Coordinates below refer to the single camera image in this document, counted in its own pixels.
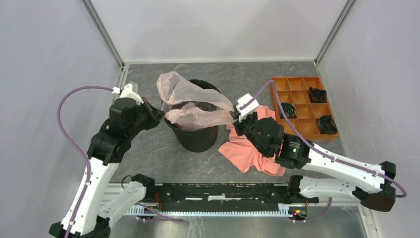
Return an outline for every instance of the pink cloth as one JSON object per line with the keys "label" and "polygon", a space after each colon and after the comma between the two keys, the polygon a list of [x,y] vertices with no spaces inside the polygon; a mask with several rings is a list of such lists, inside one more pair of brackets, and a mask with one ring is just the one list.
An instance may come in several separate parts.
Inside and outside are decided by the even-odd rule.
{"label": "pink cloth", "polygon": [[[258,106],[258,119],[272,117],[275,119],[275,112],[267,106]],[[219,152],[232,162],[241,172],[246,173],[251,166],[271,176],[283,176],[286,168],[274,162],[274,157],[266,158],[251,144],[243,135],[238,136],[235,127],[228,124],[226,129],[230,130],[229,141],[224,143]]]}

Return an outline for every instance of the orange compartment organizer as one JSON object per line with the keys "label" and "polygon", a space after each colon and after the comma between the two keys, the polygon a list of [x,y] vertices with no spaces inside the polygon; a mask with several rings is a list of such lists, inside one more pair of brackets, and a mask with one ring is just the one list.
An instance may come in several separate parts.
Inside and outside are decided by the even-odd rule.
{"label": "orange compartment organizer", "polygon": [[[290,103],[296,107],[297,118],[289,120],[304,138],[308,140],[331,140],[338,137],[338,133],[332,135],[320,134],[316,123],[316,120],[323,115],[332,116],[328,99],[326,103],[311,103],[309,100],[309,87],[324,89],[319,77],[287,77],[272,78],[272,80],[276,83],[281,102]],[[278,109],[278,103],[274,93],[275,90],[271,84],[270,92],[277,123],[284,126],[285,133],[296,135],[286,120],[280,118],[280,110]]]}

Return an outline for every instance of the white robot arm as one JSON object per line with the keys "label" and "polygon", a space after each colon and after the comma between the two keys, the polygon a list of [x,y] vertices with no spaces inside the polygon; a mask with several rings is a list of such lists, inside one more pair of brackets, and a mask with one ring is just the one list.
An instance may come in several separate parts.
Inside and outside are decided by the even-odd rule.
{"label": "white robot arm", "polygon": [[[105,189],[124,153],[130,149],[131,140],[141,130],[156,127],[164,116],[164,112],[152,107],[145,98],[137,94],[136,84],[130,83],[122,90],[114,88],[114,93],[119,94],[120,97],[110,107],[109,119],[93,136],[88,150],[91,164],[91,179],[87,184],[88,188],[79,209],[74,211],[85,186],[87,176],[87,171],[85,171],[69,211],[61,222],[52,224],[50,228],[50,234],[54,237],[107,238],[111,228],[121,216],[135,203],[147,197],[152,188],[155,188],[153,179],[143,175],[134,176],[118,196],[100,207]],[[245,135],[264,156],[276,155],[275,161],[286,168],[316,171],[335,177],[314,179],[292,176],[287,192],[282,191],[281,197],[289,202],[292,199],[288,197],[295,198],[296,196],[303,200],[315,197],[351,198],[358,199],[362,205],[378,211],[389,211],[392,208],[395,202],[395,189],[378,174],[393,178],[395,176],[393,163],[384,162],[381,165],[372,165],[358,162],[313,144],[316,150],[328,153],[335,159],[369,168],[376,171],[376,174],[372,175],[326,158],[302,143],[300,138],[284,134],[282,125],[278,125],[275,120],[258,120],[257,101],[241,110],[240,107],[251,98],[249,94],[240,98],[235,107],[236,111],[232,114],[238,135]],[[268,193],[267,199],[272,199],[270,196],[273,195],[276,195],[275,192]],[[71,216],[74,212],[76,216],[72,221]]]}

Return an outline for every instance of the pink plastic bag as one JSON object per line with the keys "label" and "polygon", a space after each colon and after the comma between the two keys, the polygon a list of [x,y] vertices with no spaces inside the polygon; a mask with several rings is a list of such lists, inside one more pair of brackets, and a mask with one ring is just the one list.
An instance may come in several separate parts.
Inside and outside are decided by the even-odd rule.
{"label": "pink plastic bag", "polygon": [[233,122],[233,105],[214,89],[202,89],[177,72],[161,74],[157,90],[166,119],[183,130],[197,130]]}

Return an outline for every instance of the white wall panel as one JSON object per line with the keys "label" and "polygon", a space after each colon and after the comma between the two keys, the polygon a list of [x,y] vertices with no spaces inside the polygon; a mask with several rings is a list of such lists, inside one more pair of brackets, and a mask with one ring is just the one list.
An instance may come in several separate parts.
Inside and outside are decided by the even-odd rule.
{"label": "white wall panel", "polygon": [[[113,87],[119,68],[79,0],[1,1],[0,29],[0,237],[46,238],[84,171],[58,129],[58,103],[76,87]],[[64,127],[84,151],[111,99],[87,90],[64,104]]]}
{"label": "white wall panel", "polygon": [[125,61],[313,60],[345,0],[93,0]]}
{"label": "white wall panel", "polygon": [[347,155],[395,163],[408,191],[376,213],[384,238],[419,236],[419,12],[418,0],[357,1],[320,63]]}

